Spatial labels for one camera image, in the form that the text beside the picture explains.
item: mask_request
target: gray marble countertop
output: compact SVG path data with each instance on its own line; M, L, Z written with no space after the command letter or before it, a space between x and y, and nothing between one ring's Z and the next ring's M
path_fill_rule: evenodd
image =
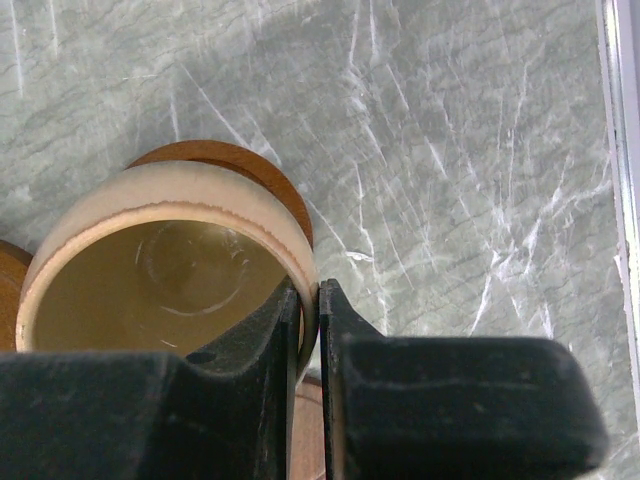
M0 237L34 251L147 151L269 158L389 335L541 335L640 472L592 2L5 0Z

